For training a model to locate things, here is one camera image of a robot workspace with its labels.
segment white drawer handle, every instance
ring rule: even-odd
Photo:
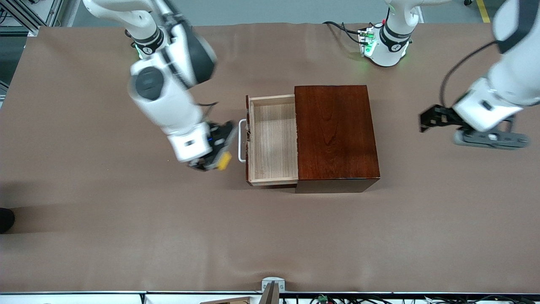
[[[247,119],[242,119],[238,122],[238,160],[245,163],[246,160],[242,158],[242,122],[247,122]]]

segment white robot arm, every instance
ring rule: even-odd
[[[540,102],[540,10],[538,0],[507,0],[493,21],[501,60],[474,82],[451,108],[434,105],[420,116],[421,132],[461,125],[454,140],[464,146],[526,147],[527,136],[511,132],[514,115]],[[509,122],[509,129],[498,125]]]
[[[235,134],[234,123],[207,121],[187,91],[212,77],[216,57],[210,45],[168,0],[83,1],[91,13],[98,12],[96,16],[130,26],[127,30],[136,43],[152,31],[151,37],[156,31],[171,37],[170,45],[155,44],[150,54],[131,66],[130,96],[167,135],[178,161],[201,170],[223,169],[230,159],[227,148]],[[151,10],[161,16],[164,30],[156,27]]]
[[[420,21],[420,6],[439,5],[451,0],[384,0],[388,16],[384,24],[368,28],[361,41],[362,54],[382,67],[391,67],[405,56],[409,39]]]
[[[83,3],[92,15],[125,27],[141,59],[171,42],[168,33],[150,15],[153,4],[149,0],[83,0]]]

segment cable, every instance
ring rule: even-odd
[[[349,38],[350,38],[352,41],[354,41],[354,42],[356,42],[356,43],[358,43],[358,44],[361,44],[361,45],[368,45],[367,42],[358,41],[358,40],[354,39],[354,38],[349,34],[349,31],[348,31],[348,30],[345,31],[345,34],[347,34],[347,36],[349,36]]]
[[[219,101],[216,101],[216,102],[213,102],[213,103],[198,103],[197,105],[200,106],[200,107],[208,107],[208,110],[206,110],[206,112],[204,113],[204,117],[208,117],[208,115],[210,114],[210,112],[212,111],[214,106],[216,104],[218,104],[218,103],[219,103]]]
[[[371,304],[380,304],[380,303],[374,302],[374,301],[372,301],[372,300],[370,300],[370,299],[360,299],[360,302],[358,302],[358,301],[355,301],[355,302],[358,303],[358,304],[360,304],[360,303],[362,303],[362,302],[364,302],[364,301],[365,301],[365,302],[370,302]]]
[[[489,299],[489,298],[491,298],[491,297],[497,298],[497,300],[502,299],[502,300],[510,301],[510,302],[512,302],[512,303],[514,303],[514,304],[519,304],[519,302],[516,301],[516,300],[514,300],[514,299],[508,298],[508,297],[503,296],[503,295],[496,295],[496,294],[492,294],[492,295],[485,296],[485,297],[481,298],[480,300],[470,301],[470,302],[468,302],[468,304],[476,304],[476,303],[478,303],[478,302],[480,302],[480,301],[485,301],[485,300],[487,300],[487,299]]]
[[[351,34],[358,34],[358,31],[353,31],[353,30],[346,29],[343,22],[341,23],[343,26],[341,26],[341,25],[339,25],[339,24],[337,24],[335,22],[332,22],[332,21],[326,21],[326,22],[323,22],[322,24],[331,24],[331,25],[337,27],[338,29],[340,29],[342,31],[350,32]]]
[[[446,73],[446,75],[444,76],[444,79],[442,80],[441,82],[441,87],[439,89],[439,102],[441,103],[441,105],[443,107],[446,108],[446,103],[444,101],[444,91],[446,90],[446,85],[448,83],[448,79],[450,79],[450,76],[452,76],[452,74],[463,64],[465,63],[467,60],[469,60],[471,57],[473,57],[474,55],[478,54],[479,52],[487,49],[488,47],[490,47],[491,45],[493,44],[496,44],[497,42],[496,41],[491,41],[489,43],[486,43],[484,44],[483,46],[479,47],[478,49],[472,51],[471,53],[469,53],[467,56],[463,57],[463,59],[461,59],[458,63],[456,63],[455,66],[453,66],[449,71],[448,73]]]
[[[464,298],[460,297],[460,296],[456,296],[456,299],[458,299],[461,303],[467,303],[468,301],[465,300]]]
[[[322,24],[331,24],[331,25],[337,27],[338,29],[344,31],[345,34],[347,34],[347,36],[349,36],[349,38],[350,38],[352,41],[354,41],[354,42],[356,42],[356,43],[358,43],[358,44],[368,45],[367,42],[360,42],[360,41],[354,39],[349,33],[353,33],[353,34],[357,34],[357,35],[358,35],[358,31],[353,31],[353,30],[349,30],[349,29],[345,28],[345,24],[344,24],[343,22],[341,23],[341,26],[340,26],[339,24],[335,23],[335,22],[332,22],[332,21],[326,21],[326,22],[323,22]]]
[[[331,296],[327,296],[328,298],[328,302],[331,303],[331,304],[338,304]]]
[[[392,304],[390,302],[388,302],[387,300],[384,300],[383,298],[379,297],[379,296],[376,296],[376,295],[363,295],[364,297],[367,297],[367,298],[371,298],[375,301],[379,301],[379,302],[383,302],[384,304]]]
[[[343,298],[341,298],[341,297],[335,296],[334,298],[340,300],[341,303],[343,303],[343,304],[347,304],[347,303],[345,302],[345,299],[343,299]]]
[[[385,19],[385,20],[388,20],[388,16],[390,16],[390,7],[388,7],[388,11],[386,12],[386,19]],[[354,38],[351,36],[351,34],[356,34],[356,35],[358,35],[358,31],[360,31],[360,30],[366,30],[367,28],[362,28],[362,29],[359,29],[359,30],[357,30],[357,31],[353,31],[353,30],[347,29],[347,28],[345,27],[345,23],[344,23],[344,22],[341,22],[341,25],[339,25],[339,24],[337,24],[337,23],[335,23],[335,22],[333,22],[333,21],[325,21],[325,22],[323,22],[322,24],[331,24],[331,25],[337,27],[338,29],[344,31],[344,32],[347,34],[347,36],[349,36],[349,38],[350,38],[352,41],[354,41],[354,42],[356,42],[356,43],[358,43],[358,44],[361,44],[361,45],[368,45],[367,42],[360,42],[360,41],[354,39]],[[369,26],[370,26],[370,27],[373,27],[373,28],[376,28],[376,29],[380,29],[380,28],[383,27],[384,25],[381,25],[381,26],[379,26],[379,27],[376,27],[373,23],[369,22]]]
[[[0,24],[2,24],[7,17],[8,17],[8,12],[0,8]]]

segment dark wooden cabinet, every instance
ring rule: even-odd
[[[380,178],[365,85],[309,85],[246,97],[246,180],[297,193],[362,192]]]

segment brown table surface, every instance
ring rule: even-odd
[[[489,24],[421,24],[399,65],[380,68],[326,25],[204,27],[219,58],[191,90],[245,116],[245,96],[295,85],[367,84],[381,180],[360,194],[294,194],[245,182],[244,165],[180,164],[126,92],[122,28],[43,28],[29,38],[0,116],[0,290],[538,292],[540,107],[531,146],[455,146],[454,128],[418,132],[449,68],[492,39]],[[498,59],[470,60],[448,102]]]

